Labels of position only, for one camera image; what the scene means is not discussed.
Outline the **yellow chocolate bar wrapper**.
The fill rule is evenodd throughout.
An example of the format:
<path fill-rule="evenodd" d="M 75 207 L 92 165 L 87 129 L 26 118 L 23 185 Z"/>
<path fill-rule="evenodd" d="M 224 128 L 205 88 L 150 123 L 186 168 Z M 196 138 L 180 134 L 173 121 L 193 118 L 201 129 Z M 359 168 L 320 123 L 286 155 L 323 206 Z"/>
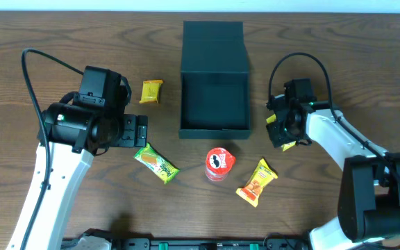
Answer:
<path fill-rule="evenodd" d="M 272 115 L 266 119 L 267 125 L 273 124 L 276 121 L 276 115 Z M 296 142 L 283 143 L 281 145 L 282 151 L 286 151 L 296 145 Z"/>

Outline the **small yellow snack packet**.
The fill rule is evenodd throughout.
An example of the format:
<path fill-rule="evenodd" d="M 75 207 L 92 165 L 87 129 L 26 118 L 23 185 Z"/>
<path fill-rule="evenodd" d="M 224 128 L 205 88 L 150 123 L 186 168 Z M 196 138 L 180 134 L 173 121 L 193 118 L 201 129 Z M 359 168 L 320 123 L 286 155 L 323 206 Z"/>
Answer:
<path fill-rule="evenodd" d="M 159 103 L 160 87 L 163 80 L 148 80 L 143 82 L 142 95 L 139 103 Z"/>

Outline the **yellow orange biscuit packet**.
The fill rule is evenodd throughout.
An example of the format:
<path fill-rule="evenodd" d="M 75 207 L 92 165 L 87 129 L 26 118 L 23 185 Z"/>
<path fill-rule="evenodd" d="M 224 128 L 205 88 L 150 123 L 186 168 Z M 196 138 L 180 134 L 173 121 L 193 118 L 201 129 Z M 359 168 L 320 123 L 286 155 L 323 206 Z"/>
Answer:
<path fill-rule="evenodd" d="M 238 188 L 235 193 L 256 208 L 263 189 L 277 178 L 278 174 L 272 170 L 267 161 L 262 158 L 258 162 L 257 167 L 246 185 Z"/>

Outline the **green yellow snack packet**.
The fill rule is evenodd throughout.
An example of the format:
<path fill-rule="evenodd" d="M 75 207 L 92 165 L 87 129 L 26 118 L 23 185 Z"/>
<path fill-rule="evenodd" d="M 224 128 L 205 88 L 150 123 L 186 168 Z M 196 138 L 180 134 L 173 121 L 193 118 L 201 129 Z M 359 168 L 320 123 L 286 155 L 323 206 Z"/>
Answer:
<path fill-rule="evenodd" d="M 134 155 L 134 159 L 149 168 L 164 184 L 168 184 L 180 172 L 170 161 L 161 156 L 150 143 L 139 149 Z"/>

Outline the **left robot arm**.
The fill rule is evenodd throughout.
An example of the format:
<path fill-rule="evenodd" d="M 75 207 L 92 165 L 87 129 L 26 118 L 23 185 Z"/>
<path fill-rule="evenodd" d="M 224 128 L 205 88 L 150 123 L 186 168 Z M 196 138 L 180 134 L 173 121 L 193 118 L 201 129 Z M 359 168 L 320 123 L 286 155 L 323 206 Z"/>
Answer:
<path fill-rule="evenodd" d="M 9 249 L 59 249 L 97 151 L 146 146 L 147 117 L 124 112 L 131 94 L 121 74 L 87 66 L 79 91 L 42 112 L 33 179 Z"/>

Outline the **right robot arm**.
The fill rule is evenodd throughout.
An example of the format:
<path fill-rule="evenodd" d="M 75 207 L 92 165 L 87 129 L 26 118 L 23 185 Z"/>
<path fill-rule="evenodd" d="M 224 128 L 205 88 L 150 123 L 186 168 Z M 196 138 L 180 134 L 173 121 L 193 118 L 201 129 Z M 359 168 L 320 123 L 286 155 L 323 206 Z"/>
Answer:
<path fill-rule="evenodd" d="M 383 249 L 400 236 L 400 153 L 369 141 L 331 99 L 318 101 L 310 79 L 270 95 L 266 125 L 274 147 L 319 144 L 342 170 L 337 216 L 308 235 L 310 249 Z"/>

